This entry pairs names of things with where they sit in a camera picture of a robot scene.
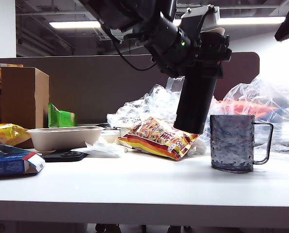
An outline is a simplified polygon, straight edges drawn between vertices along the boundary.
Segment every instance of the black phone case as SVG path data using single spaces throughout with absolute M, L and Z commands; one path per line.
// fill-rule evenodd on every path
M 69 150 L 57 150 L 51 154 L 43 156 L 46 163 L 51 162 L 75 162 L 84 159 L 88 154 L 69 151 Z

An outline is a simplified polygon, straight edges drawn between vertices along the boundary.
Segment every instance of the gray partition wall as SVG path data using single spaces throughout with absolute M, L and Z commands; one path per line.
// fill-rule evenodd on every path
M 151 65 L 149 55 L 128 55 L 137 67 Z M 136 71 L 119 56 L 22 57 L 3 58 L 0 63 L 36 67 L 50 76 L 50 101 L 59 109 L 75 112 L 79 123 L 106 122 L 125 102 L 148 93 L 155 84 L 165 86 L 167 75 L 157 67 Z M 249 83 L 259 74 L 259 56 L 236 52 L 223 63 L 224 78 L 218 80 L 219 100 L 238 83 Z

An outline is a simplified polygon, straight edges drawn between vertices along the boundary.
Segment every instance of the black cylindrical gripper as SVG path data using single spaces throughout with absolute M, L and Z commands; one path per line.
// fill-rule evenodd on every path
M 174 127 L 202 134 L 217 77 L 187 75 L 184 80 Z

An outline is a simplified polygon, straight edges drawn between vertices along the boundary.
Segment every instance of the yellow snack bag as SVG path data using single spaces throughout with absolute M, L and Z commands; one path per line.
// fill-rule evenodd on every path
M 119 138 L 123 145 L 136 150 L 179 161 L 190 149 L 198 134 L 175 129 L 168 123 L 149 117 Z
M 0 143 L 17 145 L 31 138 L 27 129 L 14 124 L 0 124 Z

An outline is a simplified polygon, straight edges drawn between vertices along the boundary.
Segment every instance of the glass mug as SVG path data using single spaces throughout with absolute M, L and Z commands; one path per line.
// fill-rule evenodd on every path
M 254 160 L 255 125 L 269 125 L 266 157 Z M 253 164 L 265 164 L 270 157 L 273 125 L 255 123 L 254 115 L 210 116 L 211 165 L 221 171 L 245 173 Z

